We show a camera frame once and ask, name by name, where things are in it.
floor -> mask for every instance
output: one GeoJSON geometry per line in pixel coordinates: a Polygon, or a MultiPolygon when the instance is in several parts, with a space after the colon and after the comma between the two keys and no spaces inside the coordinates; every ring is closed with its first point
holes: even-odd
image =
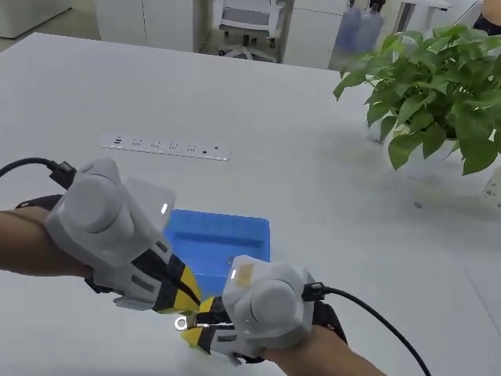
{"type": "MultiPolygon", "coordinates": [[[[72,9],[45,22],[35,29],[28,31],[20,37],[13,40],[0,38],[0,52],[27,37],[33,32],[99,40],[100,36],[96,19],[96,8],[94,5],[94,0],[70,0],[70,3],[72,5],[72,9]]],[[[395,24],[399,6],[399,0],[388,0],[385,7],[383,8],[381,14],[383,14],[386,22],[384,29],[381,32],[380,42],[384,39],[384,37],[391,33],[393,25],[395,24]]],[[[222,37],[217,36],[216,39],[219,40],[222,39],[222,37]]],[[[215,48],[216,45],[218,45],[218,43],[211,43],[203,52],[217,54],[218,50],[217,48],[215,48]]],[[[274,55],[274,51],[271,50],[267,44],[259,42],[256,47],[258,47],[259,49],[264,49],[266,52],[274,55]]],[[[351,61],[351,57],[344,59],[342,58],[342,56],[340,56],[340,59],[332,59],[330,69],[337,70],[341,68],[344,63],[347,63],[349,61],[351,61]]]]}
{"type": "Polygon", "coordinates": [[[0,52],[34,32],[86,39],[101,39],[97,26],[94,1],[70,0],[70,3],[72,9],[54,17],[20,37],[16,39],[0,38],[0,52]]]}

forearm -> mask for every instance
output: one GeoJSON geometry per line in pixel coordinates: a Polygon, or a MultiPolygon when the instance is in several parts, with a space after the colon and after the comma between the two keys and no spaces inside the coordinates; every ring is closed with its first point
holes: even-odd
{"type": "Polygon", "coordinates": [[[384,376],[374,365],[352,352],[337,335],[313,327],[312,336],[299,347],[265,351],[287,376],[384,376]]]}
{"type": "Polygon", "coordinates": [[[0,212],[0,270],[33,276],[88,277],[87,266],[58,249],[43,222],[48,212],[21,208],[0,212]]]}

office chair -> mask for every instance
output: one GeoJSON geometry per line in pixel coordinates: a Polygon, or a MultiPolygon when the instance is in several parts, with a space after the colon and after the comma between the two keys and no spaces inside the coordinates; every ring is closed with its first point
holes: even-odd
{"type": "Polygon", "coordinates": [[[484,2],[474,2],[470,8],[456,21],[457,24],[467,25],[473,27],[480,17],[482,11],[482,4],[484,2]]]}
{"type": "Polygon", "coordinates": [[[225,45],[219,49],[220,56],[237,57],[244,55],[253,60],[254,56],[276,63],[276,58],[251,48],[251,35],[270,39],[270,47],[276,47],[285,19],[285,2],[279,0],[214,0],[213,27],[225,32],[243,34],[243,45],[225,45]]]}

black strap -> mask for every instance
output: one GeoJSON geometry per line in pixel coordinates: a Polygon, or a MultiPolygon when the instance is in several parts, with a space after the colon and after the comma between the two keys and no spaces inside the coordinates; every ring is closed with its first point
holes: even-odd
{"type": "Polygon", "coordinates": [[[63,195],[61,194],[54,194],[52,196],[35,198],[33,200],[24,201],[20,203],[19,205],[16,206],[16,209],[37,207],[45,209],[50,212],[51,210],[54,209],[54,207],[57,205],[57,203],[59,202],[59,200],[61,200],[62,197],[63,195]]]}

green leaves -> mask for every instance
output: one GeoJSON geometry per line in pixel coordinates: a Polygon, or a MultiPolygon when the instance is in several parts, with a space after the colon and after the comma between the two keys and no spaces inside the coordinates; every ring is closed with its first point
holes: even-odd
{"type": "Polygon", "coordinates": [[[501,55],[497,57],[492,71],[497,78],[501,78],[501,55]]]}
{"type": "Polygon", "coordinates": [[[369,127],[377,120],[381,119],[388,113],[390,106],[387,103],[379,102],[370,106],[367,112],[367,123],[369,127]]]}
{"type": "Polygon", "coordinates": [[[396,122],[397,118],[395,116],[387,116],[383,119],[383,121],[381,122],[381,134],[379,137],[379,140],[381,142],[383,142],[386,139],[388,133],[391,132],[396,122]]]}
{"type": "Polygon", "coordinates": [[[488,139],[494,129],[493,119],[481,110],[472,110],[466,104],[455,103],[448,119],[459,139],[488,139]]]}
{"type": "Polygon", "coordinates": [[[420,110],[413,116],[412,120],[410,121],[410,123],[407,124],[407,126],[411,131],[417,132],[420,131],[421,129],[425,129],[432,122],[433,122],[433,115],[431,115],[426,110],[420,110]]]}
{"type": "Polygon", "coordinates": [[[467,100],[466,103],[475,107],[488,108],[501,104],[501,90],[492,89],[481,92],[477,99],[467,100]]]}
{"type": "Polygon", "coordinates": [[[437,124],[432,124],[423,137],[423,158],[430,157],[435,151],[440,149],[444,144],[447,133],[445,129],[439,127],[437,124]]]}
{"type": "Polygon", "coordinates": [[[422,133],[396,136],[388,145],[390,161],[395,170],[409,160],[410,154],[423,142],[422,133]]]}
{"type": "Polygon", "coordinates": [[[339,85],[334,89],[334,96],[337,100],[341,97],[343,91],[352,86],[357,86],[366,81],[365,70],[355,70],[351,72],[348,76],[343,78],[339,85]]]}
{"type": "Polygon", "coordinates": [[[498,147],[489,139],[460,139],[464,156],[463,175],[479,172],[490,166],[498,156],[498,147]]]}
{"type": "Polygon", "coordinates": [[[431,92],[428,96],[418,94],[407,98],[398,112],[398,122],[403,124],[408,121],[423,105],[435,99],[436,95],[435,92],[431,92]]]}
{"type": "Polygon", "coordinates": [[[501,55],[488,54],[499,47],[501,36],[463,25],[435,29],[432,38],[416,31],[390,35],[379,51],[359,58],[361,69],[342,73],[334,95],[339,99],[345,88],[364,82],[374,86],[368,123],[380,121],[381,139],[400,124],[409,131],[390,142],[395,168],[421,143],[428,158],[457,137],[451,153],[461,149],[463,172],[470,174],[501,151],[501,55]]]}

